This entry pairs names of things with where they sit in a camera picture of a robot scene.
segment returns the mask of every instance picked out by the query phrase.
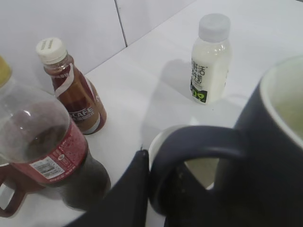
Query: bottle neck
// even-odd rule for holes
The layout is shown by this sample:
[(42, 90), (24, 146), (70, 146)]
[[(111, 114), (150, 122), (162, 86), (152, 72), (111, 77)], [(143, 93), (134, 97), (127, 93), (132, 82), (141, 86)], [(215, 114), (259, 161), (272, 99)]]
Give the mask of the bottle neck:
[(62, 71), (65, 68), (67, 68), (69, 66), (69, 64), (73, 62), (71, 56), (67, 53), (67, 55), (65, 56), (65, 58), (63, 58), (63, 60), (61, 60), (58, 63), (55, 64), (44, 64), (44, 68), (46, 70), (55, 70), (55, 71)]

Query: mug rim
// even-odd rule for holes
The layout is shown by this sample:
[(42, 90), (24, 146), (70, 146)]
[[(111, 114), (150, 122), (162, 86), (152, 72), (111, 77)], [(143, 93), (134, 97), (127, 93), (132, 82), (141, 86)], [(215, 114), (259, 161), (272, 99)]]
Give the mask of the mug rim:
[(271, 71), (276, 70), (280, 68), (281, 66), (284, 66), (294, 60), (301, 60), (303, 64), (303, 56), (296, 56), (289, 59), (286, 59), (282, 62), (277, 63), (275, 66), (270, 68), (263, 76), (260, 82), (260, 96), (262, 99), (262, 102), (264, 104), (264, 107), (266, 108), (269, 115), (272, 117), (272, 119), (275, 121), (277, 126), (291, 139), (293, 140), (299, 147), (303, 149), (303, 139), (297, 135), (283, 120), (283, 118), (278, 114), (277, 110), (274, 108), (272, 101), (270, 100), (270, 97), (267, 92), (268, 85), (271, 82), (271, 79), (276, 76), (275, 73), (271, 73)]

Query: white bottle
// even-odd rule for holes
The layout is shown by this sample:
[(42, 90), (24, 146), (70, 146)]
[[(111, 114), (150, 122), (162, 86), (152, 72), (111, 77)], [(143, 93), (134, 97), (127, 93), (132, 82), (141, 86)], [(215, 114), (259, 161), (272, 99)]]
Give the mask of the white bottle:
[(190, 89), (195, 100), (209, 104), (224, 90), (232, 51), (228, 41), (231, 22), (222, 14), (209, 14), (199, 23), (199, 38), (192, 50)]

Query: white table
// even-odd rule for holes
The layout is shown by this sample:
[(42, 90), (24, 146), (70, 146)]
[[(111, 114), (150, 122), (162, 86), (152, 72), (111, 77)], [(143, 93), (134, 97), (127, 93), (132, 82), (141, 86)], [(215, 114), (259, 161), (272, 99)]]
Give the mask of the white table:
[[(189, 90), (190, 53), (200, 18), (213, 12), (232, 21), (233, 60), (222, 100), (203, 106), (193, 101)], [(278, 61), (303, 53), (302, 21), (303, 3), (295, 0), (198, 0), (91, 71), (87, 76), (108, 120), (87, 139), (112, 183), (139, 147), (148, 148), (167, 127), (232, 127), (262, 74)], [(61, 227), (80, 214), (45, 190), (28, 195), (13, 218), (0, 218), (0, 226)], [(163, 220), (149, 208), (149, 227), (161, 227)]]

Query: white wall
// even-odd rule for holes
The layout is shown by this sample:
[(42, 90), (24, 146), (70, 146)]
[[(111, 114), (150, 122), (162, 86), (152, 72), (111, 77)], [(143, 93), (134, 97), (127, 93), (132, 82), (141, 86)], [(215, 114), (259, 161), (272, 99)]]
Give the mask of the white wall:
[(116, 0), (130, 45), (195, 0)]
[(83, 73), (125, 48), (114, 0), (1, 1), (0, 55), (16, 78), (48, 91), (51, 80), (35, 46), (51, 36), (64, 41)]

